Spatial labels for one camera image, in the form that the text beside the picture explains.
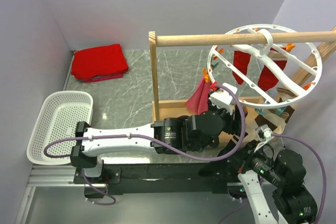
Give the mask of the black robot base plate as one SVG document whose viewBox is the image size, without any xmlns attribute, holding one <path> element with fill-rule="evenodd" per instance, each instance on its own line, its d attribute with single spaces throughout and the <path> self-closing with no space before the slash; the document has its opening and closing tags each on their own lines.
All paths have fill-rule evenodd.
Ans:
<svg viewBox="0 0 336 224">
<path fill-rule="evenodd" d="M 198 171 L 207 163 L 172 164 L 106 164 L 92 184 L 107 186 L 113 196 L 146 193 L 228 193 L 229 186 L 238 186 L 236 178 L 201 177 Z"/>
</svg>

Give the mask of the cream brown striped sock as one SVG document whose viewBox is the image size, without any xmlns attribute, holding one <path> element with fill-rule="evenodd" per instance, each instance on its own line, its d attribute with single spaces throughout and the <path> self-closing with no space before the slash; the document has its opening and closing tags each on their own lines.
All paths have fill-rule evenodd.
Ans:
<svg viewBox="0 0 336 224">
<path fill-rule="evenodd" d="M 270 111 L 265 112 L 264 115 L 258 115 L 255 117 L 257 126 L 267 125 L 276 134 L 281 134 L 286 126 L 286 119 L 289 114 L 284 112 L 280 115 L 272 113 Z"/>
</svg>

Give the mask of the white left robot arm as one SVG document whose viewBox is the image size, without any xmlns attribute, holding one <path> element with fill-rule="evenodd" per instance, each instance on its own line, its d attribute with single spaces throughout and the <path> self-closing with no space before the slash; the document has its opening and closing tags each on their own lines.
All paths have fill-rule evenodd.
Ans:
<svg viewBox="0 0 336 224">
<path fill-rule="evenodd" d="M 78 123 L 82 136 L 71 150 L 70 163 L 93 183 L 104 179 L 103 162 L 99 155 L 118 152 L 149 152 L 165 155 L 202 152 L 219 146 L 219 136 L 225 132 L 240 136 L 242 123 L 248 114 L 245 107 L 234 106 L 232 111 L 214 105 L 196 115 L 166 118 L 139 127 L 102 130 Z"/>
</svg>

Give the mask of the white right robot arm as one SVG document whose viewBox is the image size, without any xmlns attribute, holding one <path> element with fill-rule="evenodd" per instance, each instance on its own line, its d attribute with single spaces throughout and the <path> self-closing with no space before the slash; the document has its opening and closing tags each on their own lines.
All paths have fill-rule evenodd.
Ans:
<svg viewBox="0 0 336 224">
<path fill-rule="evenodd" d="M 318 206 L 304 186 L 306 169 L 302 156 L 282 149 L 276 158 L 268 157 L 258 142 L 247 143 L 227 159 L 210 162 L 199 175 L 224 176 L 241 182 L 254 215 L 255 223 L 314 223 L 318 220 Z M 275 218 L 266 202 L 259 179 L 275 186 L 272 198 L 277 208 Z"/>
</svg>

